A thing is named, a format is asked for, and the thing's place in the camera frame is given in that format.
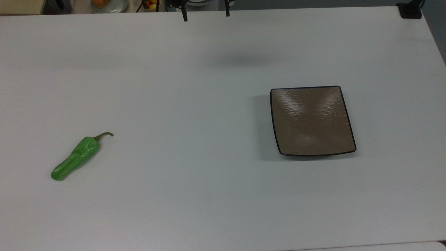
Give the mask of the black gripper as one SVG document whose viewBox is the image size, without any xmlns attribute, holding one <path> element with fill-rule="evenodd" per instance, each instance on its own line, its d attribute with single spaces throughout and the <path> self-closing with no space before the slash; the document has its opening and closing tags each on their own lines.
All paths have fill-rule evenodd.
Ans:
<svg viewBox="0 0 446 251">
<path fill-rule="evenodd" d="M 234 5 L 234 0 L 166 0 L 166 7 L 181 9 L 183 20 L 188 21 L 186 5 L 204 6 L 213 2 L 223 3 L 226 17 L 230 16 L 230 7 Z"/>
</svg>

